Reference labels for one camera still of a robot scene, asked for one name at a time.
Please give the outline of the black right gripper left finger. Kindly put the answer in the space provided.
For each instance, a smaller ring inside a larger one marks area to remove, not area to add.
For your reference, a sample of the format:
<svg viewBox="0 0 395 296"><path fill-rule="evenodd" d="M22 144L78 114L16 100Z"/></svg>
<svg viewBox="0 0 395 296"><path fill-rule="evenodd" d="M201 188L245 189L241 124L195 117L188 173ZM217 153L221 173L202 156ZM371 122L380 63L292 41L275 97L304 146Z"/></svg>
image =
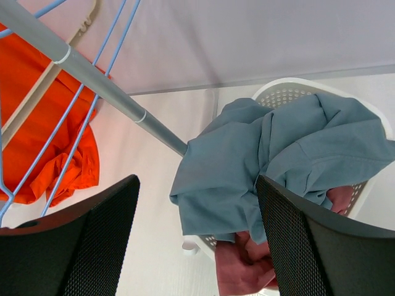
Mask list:
<svg viewBox="0 0 395 296"><path fill-rule="evenodd" d="M16 228L1 228L1 295L115 295L140 181Z"/></svg>

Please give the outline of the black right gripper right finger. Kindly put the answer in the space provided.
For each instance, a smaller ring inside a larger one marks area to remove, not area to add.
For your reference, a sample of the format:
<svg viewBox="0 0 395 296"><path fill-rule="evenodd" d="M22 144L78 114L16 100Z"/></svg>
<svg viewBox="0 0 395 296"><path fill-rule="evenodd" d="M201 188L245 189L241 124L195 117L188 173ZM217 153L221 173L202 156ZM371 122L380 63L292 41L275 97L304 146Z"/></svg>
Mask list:
<svg viewBox="0 0 395 296"><path fill-rule="evenodd" d="M394 295L394 231L256 183L280 295Z"/></svg>

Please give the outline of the dusty red t shirt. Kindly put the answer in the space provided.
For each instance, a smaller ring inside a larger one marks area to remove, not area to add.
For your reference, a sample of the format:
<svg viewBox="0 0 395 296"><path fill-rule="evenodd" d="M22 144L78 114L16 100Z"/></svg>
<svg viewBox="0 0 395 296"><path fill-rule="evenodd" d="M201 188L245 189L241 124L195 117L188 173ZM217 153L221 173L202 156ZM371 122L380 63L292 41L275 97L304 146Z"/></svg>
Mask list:
<svg viewBox="0 0 395 296"><path fill-rule="evenodd" d="M340 186L322 191L310 191L304 198L344 215L352 199L353 188ZM218 241L215 249L215 267L220 295L247 295L262 289L277 289L275 269L266 239L260 208L254 218L262 240L255 243L248 230L237 232L234 242Z"/></svg>

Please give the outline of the orange t shirt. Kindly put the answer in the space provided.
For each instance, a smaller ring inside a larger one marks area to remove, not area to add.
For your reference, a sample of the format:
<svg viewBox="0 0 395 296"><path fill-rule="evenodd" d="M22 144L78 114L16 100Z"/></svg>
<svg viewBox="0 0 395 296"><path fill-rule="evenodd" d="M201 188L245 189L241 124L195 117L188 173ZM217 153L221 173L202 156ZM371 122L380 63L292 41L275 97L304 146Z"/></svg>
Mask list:
<svg viewBox="0 0 395 296"><path fill-rule="evenodd" d="M6 123L49 63L44 54L19 36L12 34L1 39L2 124ZM26 175L80 85L74 77L61 71L4 149L4 183L10 191L15 191ZM93 99L94 92L83 88L43 156L16 194L16 203L32 204L42 195L50 195L63 168L67 170L52 206L72 196L77 189L98 185L99 152L90 126L85 128L70 163L66 162Z"/></svg>

